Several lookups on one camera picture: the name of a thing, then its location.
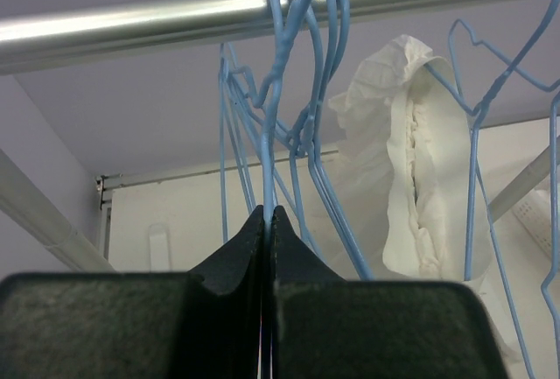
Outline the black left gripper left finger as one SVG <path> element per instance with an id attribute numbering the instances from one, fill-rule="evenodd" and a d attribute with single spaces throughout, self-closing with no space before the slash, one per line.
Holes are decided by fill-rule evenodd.
<path id="1" fill-rule="evenodd" d="M 262 238 L 257 208 L 187 271 L 6 278 L 2 377 L 256 377 Z"/>

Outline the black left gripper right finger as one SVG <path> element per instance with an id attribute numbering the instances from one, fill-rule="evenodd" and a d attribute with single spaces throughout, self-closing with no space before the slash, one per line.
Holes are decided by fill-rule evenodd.
<path id="1" fill-rule="evenodd" d="M 480 299 L 438 281 L 349 281 L 297 236 L 283 207 L 270 245 L 275 378 L 504 378 Z"/>

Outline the light blue hangers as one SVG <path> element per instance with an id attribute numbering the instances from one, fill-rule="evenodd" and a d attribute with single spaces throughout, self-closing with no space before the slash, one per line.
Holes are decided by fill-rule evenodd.
<path id="1" fill-rule="evenodd" d="M 305 221 L 297 161 L 304 158 L 330 220 L 361 279 L 373 277 L 357 243 L 333 185 L 321 162 L 319 128 L 326 89 L 343 59 L 350 26 L 349 0 L 266 0 L 272 17 L 275 58 L 261 82 L 252 69 L 239 64 L 229 43 L 220 45 L 220 140 L 231 142 L 247 209 L 258 203 L 249 173 L 241 134 L 245 133 L 262 165 L 262 205 L 264 219 L 264 271 L 273 273 L 273 212 L 278 194 L 283 194 L 297 217 L 301 244 L 321 258 L 320 247 Z M 311 37 L 313 77 L 311 97 L 297 120 L 285 125 L 277 114 L 283 94 L 284 74 L 298 32 Z"/>

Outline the white hanging skirt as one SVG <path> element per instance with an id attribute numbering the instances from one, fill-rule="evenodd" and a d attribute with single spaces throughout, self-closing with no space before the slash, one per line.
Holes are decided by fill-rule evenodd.
<path id="1" fill-rule="evenodd" d="M 469 125 L 453 84 L 449 63 L 408 35 L 363 60 L 328 102 L 346 134 L 329 177 L 375 278 L 466 284 L 482 298 L 504 357 L 518 362 L 512 321 L 487 279 L 487 208 L 469 173 Z"/>

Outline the light blue skirt hanger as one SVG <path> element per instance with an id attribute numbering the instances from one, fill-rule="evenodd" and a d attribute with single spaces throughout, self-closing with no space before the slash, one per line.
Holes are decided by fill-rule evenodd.
<path id="1" fill-rule="evenodd" d="M 455 50 L 455 31 L 458 26 L 463 26 L 469 35 L 469 39 L 473 46 L 484 46 L 488 51 L 490 51 L 494 56 L 496 56 L 501 62 L 507 65 L 506 69 L 496 78 L 491 87 L 482 96 L 480 101 L 473 107 L 469 107 L 466 104 L 464 92 L 461 84 L 461 76 L 459 71 L 459 65 L 457 61 L 457 54 Z M 469 137 L 470 137 L 470 155 L 469 155 L 469 180 L 468 180 L 468 200 L 466 208 L 466 233 L 465 233 L 465 261 L 464 261 L 464 280 L 471 280 L 473 277 L 473 244 L 474 244 L 474 207 L 476 202 L 476 186 L 479 186 L 481 191 L 481 196 L 484 201 L 486 209 L 486 217 L 489 223 L 491 243 L 493 247 L 493 253 L 496 258 L 498 265 L 498 271 L 500 273 L 500 279 L 502 282 L 503 290 L 507 298 L 507 304 L 510 311 L 510 315 L 513 321 L 516 337 L 518 344 L 520 345 L 521 357 L 525 365 L 525 369 L 528 373 L 528 378 L 536 378 L 535 371 L 531 364 L 529 352 L 524 340 L 524 335 L 522 332 L 522 327 L 518 318 L 518 313 L 516 311 L 515 302 L 511 292 L 511 288 L 508 282 L 508 276 L 506 273 L 506 267 L 503 263 L 501 256 L 501 249 L 498 243 L 495 230 L 494 230 L 494 220 L 490 215 L 489 203 L 487 200 L 487 193 L 484 185 L 484 181 L 480 171 L 480 164 L 478 160 L 478 146 L 479 146 L 479 134 L 481 124 L 485 121 L 487 113 L 491 107 L 492 102 L 497 97 L 498 93 L 501 91 L 503 86 L 508 81 L 508 78 L 513 73 L 518 73 L 525 81 L 528 81 L 531 85 L 537 89 L 550 93 L 549 87 L 555 87 L 555 82 L 550 85 L 544 85 L 536 78 L 531 76 L 526 71 L 519 68 L 522 60 L 526 57 L 529 51 L 533 48 L 535 43 L 540 39 L 542 35 L 539 35 L 535 29 L 535 32 L 529 37 L 527 43 L 522 47 L 522 49 L 517 53 L 517 55 L 510 59 L 502 51 L 494 47 L 492 44 L 486 40 L 479 38 L 474 29 L 463 19 L 457 19 L 449 30 L 448 34 L 448 49 L 451 58 L 451 66 L 454 72 L 454 85 L 452 87 L 451 83 L 444 78 L 437 70 L 431 67 L 431 65 L 426 64 L 425 67 L 432 76 L 439 81 L 455 99 L 458 105 L 465 111 L 465 113 L 470 117 L 469 125 Z"/>

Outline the white perforated plastic basket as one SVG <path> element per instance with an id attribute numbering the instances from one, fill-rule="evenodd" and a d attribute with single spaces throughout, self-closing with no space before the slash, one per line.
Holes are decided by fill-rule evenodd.
<path id="1" fill-rule="evenodd" d="M 512 207 L 512 212 L 543 253 L 552 258 L 550 193 L 533 189 Z"/>

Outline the white right rack post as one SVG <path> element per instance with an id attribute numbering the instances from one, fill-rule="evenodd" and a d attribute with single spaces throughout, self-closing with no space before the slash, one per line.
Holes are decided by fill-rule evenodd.
<path id="1" fill-rule="evenodd" d="M 541 183 L 559 163 L 559 137 L 531 161 L 500 191 L 489 205 L 490 215 L 498 221 L 514 204 Z"/>

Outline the silver clothes rack rail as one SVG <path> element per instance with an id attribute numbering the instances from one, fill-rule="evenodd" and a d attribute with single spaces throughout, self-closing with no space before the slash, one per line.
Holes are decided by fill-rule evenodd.
<path id="1" fill-rule="evenodd" d="M 272 32 L 266 0 L 156 0 L 4 19 L 1 73 L 27 73 L 173 45 Z M 349 0 L 354 22 L 498 0 Z"/>

